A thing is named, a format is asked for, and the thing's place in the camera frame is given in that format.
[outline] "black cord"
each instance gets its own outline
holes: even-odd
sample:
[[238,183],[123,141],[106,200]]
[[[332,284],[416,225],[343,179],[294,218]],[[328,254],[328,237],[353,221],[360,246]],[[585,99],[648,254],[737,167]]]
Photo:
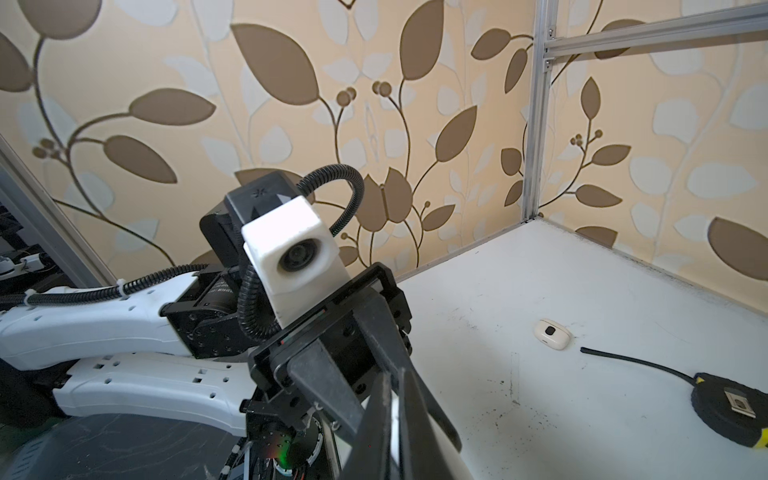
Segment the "black cord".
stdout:
[[[149,275],[137,278],[131,282],[126,282],[123,285],[123,293],[132,295],[141,290],[147,289],[150,286],[163,283],[166,280],[170,280],[175,276],[179,276],[183,273],[197,272],[207,267],[205,263],[197,263],[193,265],[176,265],[159,272],[150,273]],[[74,293],[34,293],[27,298],[27,304],[34,305],[76,305],[81,303],[96,303],[104,302],[106,300],[114,300],[121,298],[123,295],[120,293],[120,288],[117,286],[108,286],[106,288],[98,290],[85,290],[82,292]],[[26,295],[23,293],[2,295],[0,296],[0,306],[17,306],[25,303]]]
[[280,331],[280,324],[253,265],[248,264],[242,279],[237,296],[237,323],[248,338],[268,339]]
[[320,167],[317,170],[309,172],[298,184],[296,184],[296,188],[299,189],[299,192],[301,192],[304,197],[308,197],[313,191],[320,188],[320,186],[334,180],[346,180],[352,188],[352,198],[349,199],[349,204],[346,206],[339,219],[331,225],[331,235],[335,237],[355,216],[357,209],[362,203],[362,196],[366,192],[366,185],[362,180],[360,172],[354,167],[345,164],[326,165],[325,167]]
[[243,445],[245,445],[245,442],[248,439],[246,437],[241,437],[239,440],[237,440],[237,443],[232,448],[232,452],[230,453],[230,456],[227,457],[227,461],[224,463],[224,467],[221,469],[221,473],[219,473],[219,480],[227,480],[227,477],[230,476],[230,472],[232,471],[232,465],[235,464],[235,460],[237,460],[237,456],[240,454],[240,451],[243,450]]
[[667,373],[671,373],[674,376],[679,376],[680,378],[690,383],[691,385],[696,386],[696,380],[692,376],[688,376],[685,373],[678,372],[677,370],[672,370],[671,368],[663,365],[659,365],[658,363],[646,362],[645,360],[640,360],[640,359],[633,359],[630,356],[617,355],[616,353],[608,353],[608,352],[601,352],[600,350],[588,349],[585,346],[582,346],[580,350],[582,353],[588,353],[589,355],[604,356],[609,359],[626,360],[628,362],[640,363],[641,365],[650,366],[655,369],[663,370]]

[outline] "white tabletop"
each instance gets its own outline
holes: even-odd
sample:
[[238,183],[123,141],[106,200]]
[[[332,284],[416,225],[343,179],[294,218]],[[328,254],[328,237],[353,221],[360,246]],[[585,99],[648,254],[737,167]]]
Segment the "white tabletop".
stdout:
[[[413,362],[484,478],[766,478],[691,387],[580,346],[768,392],[768,319],[537,220],[403,281]],[[574,336],[533,336],[549,318]]]

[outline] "floral wallpaper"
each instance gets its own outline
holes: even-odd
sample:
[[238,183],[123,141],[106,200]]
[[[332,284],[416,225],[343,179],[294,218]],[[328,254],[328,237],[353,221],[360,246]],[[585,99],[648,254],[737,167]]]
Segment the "floral wallpaper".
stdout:
[[407,273],[520,221],[534,7],[3,2],[0,134],[116,277],[206,257],[238,184],[333,162],[366,181],[344,263]]
[[[669,13],[672,3],[664,3]],[[662,15],[634,3],[637,17],[614,20],[603,16],[614,2],[592,4],[603,5],[585,22],[595,30]],[[678,2],[677,14],[693,4]],[[766,40],[763,33],[562,59],[541,214],[768,312]]]

